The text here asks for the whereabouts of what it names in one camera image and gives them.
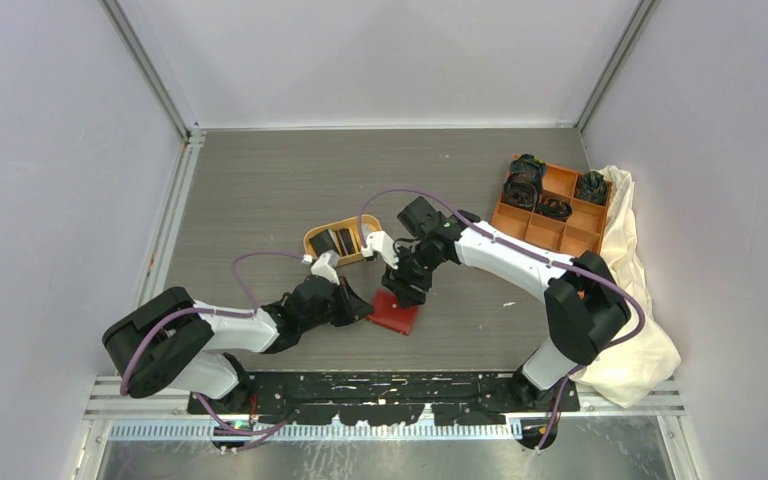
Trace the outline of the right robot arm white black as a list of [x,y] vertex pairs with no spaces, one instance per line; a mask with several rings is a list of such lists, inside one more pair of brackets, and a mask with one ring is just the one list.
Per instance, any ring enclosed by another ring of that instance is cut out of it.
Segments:
[[397,218],[408,239],[370,232],[362,252],[382,256],[382,284],[400,307],[424,304],[434,271],[446,262],[490,273],[542,303],[548,337],[515,372],[516,400],[527,410],[550,402],[554,387],[576,368],[590,365],[632,317],[629,299],[592,251],[572,257],[545,250],[470,212],[444,215],[423,196]]

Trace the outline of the red card holder wallet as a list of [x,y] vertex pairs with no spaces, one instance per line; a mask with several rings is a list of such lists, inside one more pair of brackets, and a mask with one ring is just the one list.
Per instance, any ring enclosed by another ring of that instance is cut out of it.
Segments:
[[367,320],[375,325],[408,336],[419,313],[419,306],[402,308],[397,297],[386,289],[378,289],[374,295],[373,312]]

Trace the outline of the orange oval card tray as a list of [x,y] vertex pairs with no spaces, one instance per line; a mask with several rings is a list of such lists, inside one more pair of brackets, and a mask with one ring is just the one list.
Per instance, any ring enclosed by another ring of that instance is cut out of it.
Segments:
[[322,253],[334,251],[338,255],[337,266],[342,267],[364,260],[360,241],[369,233],[379,231],[382,225],[377,217],[362,214],[328,223],[309,230],[302,245],[306,254],[316,258]]

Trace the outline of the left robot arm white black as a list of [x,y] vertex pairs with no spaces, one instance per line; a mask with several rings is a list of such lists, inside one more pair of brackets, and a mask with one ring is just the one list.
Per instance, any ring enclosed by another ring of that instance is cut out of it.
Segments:
[[252,310],[210,305],[175,286],[116,321],[102,345],[121,376],[120,395],[140,399],[176,388],[237,413],[250,403],[252,388],[233,351],[280,353],[319,326],[352,325],[373,311],[343,276],[309,275]]

